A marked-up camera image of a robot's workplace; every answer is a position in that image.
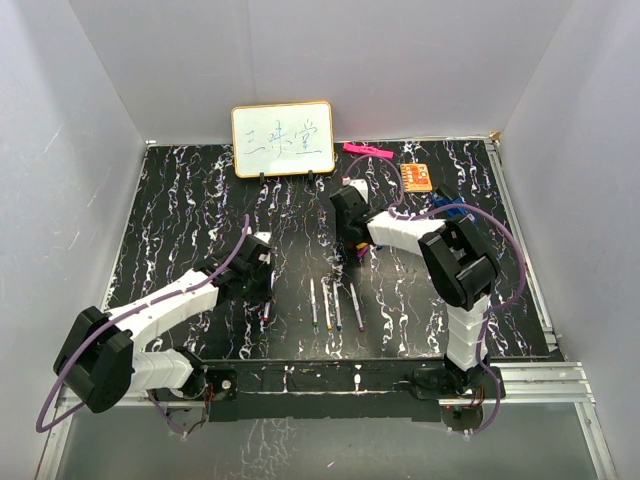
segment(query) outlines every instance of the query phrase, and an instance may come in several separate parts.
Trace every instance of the pink marker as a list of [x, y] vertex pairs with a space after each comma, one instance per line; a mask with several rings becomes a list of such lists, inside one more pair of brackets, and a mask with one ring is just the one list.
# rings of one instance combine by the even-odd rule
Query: pink marker
[[358, 155], [377, 155], [387, 160], [393, 158], [393, 152], [389, 150], [379, 150], [375, 147], [365, 147], [363, 145], [354, 145], [353, 143], [345, 143], [342, 150], [348, 153], [357, 153]]

